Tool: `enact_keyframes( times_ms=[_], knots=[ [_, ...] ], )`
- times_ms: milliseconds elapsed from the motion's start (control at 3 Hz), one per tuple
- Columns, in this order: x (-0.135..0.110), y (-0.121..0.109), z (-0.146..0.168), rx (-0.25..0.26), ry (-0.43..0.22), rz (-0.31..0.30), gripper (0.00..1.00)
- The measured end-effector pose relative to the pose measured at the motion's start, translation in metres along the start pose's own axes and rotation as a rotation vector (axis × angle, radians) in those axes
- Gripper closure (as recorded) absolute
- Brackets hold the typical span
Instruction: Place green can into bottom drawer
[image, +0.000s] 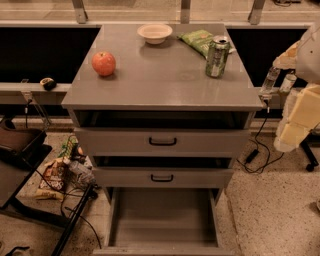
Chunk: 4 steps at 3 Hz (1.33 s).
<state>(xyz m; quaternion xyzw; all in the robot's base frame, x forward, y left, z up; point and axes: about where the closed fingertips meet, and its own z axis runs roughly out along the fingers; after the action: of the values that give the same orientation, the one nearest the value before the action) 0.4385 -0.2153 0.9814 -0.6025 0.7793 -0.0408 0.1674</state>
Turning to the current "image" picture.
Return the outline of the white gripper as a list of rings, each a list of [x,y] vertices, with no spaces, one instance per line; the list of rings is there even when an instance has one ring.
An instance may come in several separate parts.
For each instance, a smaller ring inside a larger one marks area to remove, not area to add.
[[[311,129],[320,123],[320,87],[293,89],[286,98],[282,119],[276,130],[274,147],[291,152],[299,147]]]

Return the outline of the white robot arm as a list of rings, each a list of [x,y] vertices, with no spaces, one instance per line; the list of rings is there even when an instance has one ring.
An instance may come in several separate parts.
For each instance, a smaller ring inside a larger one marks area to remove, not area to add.
[[[279,55],[273,65],[294,69],[307,82],[300,92],[287,96],[274,147],[280,152],[297,148],[312,129],[320,124],[320,22],[314,22],[300,40]]]

